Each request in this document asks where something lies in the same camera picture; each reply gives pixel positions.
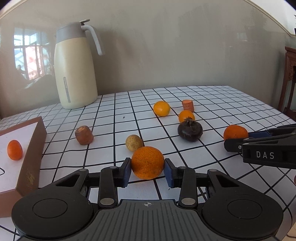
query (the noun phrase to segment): table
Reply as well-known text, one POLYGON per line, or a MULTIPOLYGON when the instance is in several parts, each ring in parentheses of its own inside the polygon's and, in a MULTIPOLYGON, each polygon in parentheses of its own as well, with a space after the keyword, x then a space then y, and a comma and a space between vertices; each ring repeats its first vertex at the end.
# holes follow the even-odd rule
MULTIPOLYGON (((66 110, 60 104, 31 110, 0 121, 0 130, 28 119, 42 116, 47 130, 41 163, 39 186, 85 167, 90 172, 120 166, 132 152, 125 139, 139 135, 145 146, 158 148, 175 166, 188 166, 206 173, 218 169, 233 178, 274 198, 284 210, 284 220, 277 237, 282 239, 296 217, 295 170, 243 163, 238 153, 226 152, 223 132, 230 124, 248 131, 264 130, 295 121, 278 110, 229 86, 188 86, 129 91, 98 96, 83 108, 66 110), (183 110, 181 101, 192 99, 195 118, 204 133, 197 142, 187 142, 177 133, 177 115, 183 110), (157 117, 152 108, 159 100, 172 110, 166 117, 157 117), (89 126, 95 136, 89 146, 75 140, 74 130, 89 126)), ((170 189, 163 173, 153 180, 140 180, 133 173, 126 188, 118 188, 120 199, 177 199, 180 189, 170 189)), ((92 189, 90 201, 96 202, 98 189, 92 189)), ((199 202, 205 202, 204 188, 198 188, 199 202)), ((0 240, 17 240, 11 218, 0 218, 0 240)))

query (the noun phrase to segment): window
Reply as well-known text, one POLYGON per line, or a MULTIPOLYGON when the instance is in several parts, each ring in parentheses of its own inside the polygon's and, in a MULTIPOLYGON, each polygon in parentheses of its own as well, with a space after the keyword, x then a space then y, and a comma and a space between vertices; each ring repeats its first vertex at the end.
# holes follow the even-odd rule
POLYGON ((46 33, 15 28, 15 67, 27 80, 52 74, 51 54, 46 33))

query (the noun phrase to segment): circular pad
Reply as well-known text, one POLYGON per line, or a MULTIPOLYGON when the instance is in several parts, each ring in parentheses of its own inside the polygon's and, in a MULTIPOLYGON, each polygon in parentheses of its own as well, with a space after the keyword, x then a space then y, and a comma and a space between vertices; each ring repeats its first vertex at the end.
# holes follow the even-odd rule
POLYGON ((20 199, 11 216, 21 236, 60 239, 84 228, 93 216, 93 208, 77 191, 47 188, 20 199))
POLYGON ((56 218, 64 214, 67 207, 68 205, 64 201, 49 198, 37 202, 33 206, 33 212, 41 218, 56 218))
POLYGON ((229 239, 262 239, 277 232, 283 211, 269 196, 250 188, 231 187, 209 198, 202 216, 213 231, 229 239))

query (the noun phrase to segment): blue gripper pad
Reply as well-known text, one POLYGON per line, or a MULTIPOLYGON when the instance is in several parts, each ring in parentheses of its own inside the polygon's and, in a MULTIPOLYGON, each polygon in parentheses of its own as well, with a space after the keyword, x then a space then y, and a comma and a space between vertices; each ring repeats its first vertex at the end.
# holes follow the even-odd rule
POLYGON ((165 174, 165 179, 167 180, 168 186, 170 188, 173 188, 174 187, 174 179, 173 179, 172 170, 166 161, 165 161, 165 167, 163 169, 163 173, 165 174))
POLYGON ((268 131, 249 132, 249 137, 262 138, 272 136, 268 131))
POLYGON ((131 162, 129 161, 124 169, 123 183, 125 188, 128 186, 128 181, 130 176, 131 176, 131 162))

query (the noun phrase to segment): tangerine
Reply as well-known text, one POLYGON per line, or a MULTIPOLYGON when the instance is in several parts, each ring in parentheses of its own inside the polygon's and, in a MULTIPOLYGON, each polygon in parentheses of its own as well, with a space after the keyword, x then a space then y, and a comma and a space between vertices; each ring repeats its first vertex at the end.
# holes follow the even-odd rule
POLYGON ((164 164, 163 154, 151 146, 137 149, 131 158, 131 169, 134 174, 146 180, 158 177, 163 171, 164 164))
POLYGON ((244 127, 238 126, 238 125, 228 126, 223 133, 224 140, 248 138, 248 137, 249 137, 248 131, 244 127))
POLYGON ((158 101, 153 106, 156 115, 167 116, 170 113, 170 105, 165 101, 158 101))
POLYGON ((191 118, 195 121, 194 114, 190 110, 181 111, 178 118, 179 118, 180 123, 185 121, 186 118, 191 118))
POLYGON ((12 140, 7 145, 7 154, 10 159, 18 161, 22 158, 22 146, 17 140, 12 140))

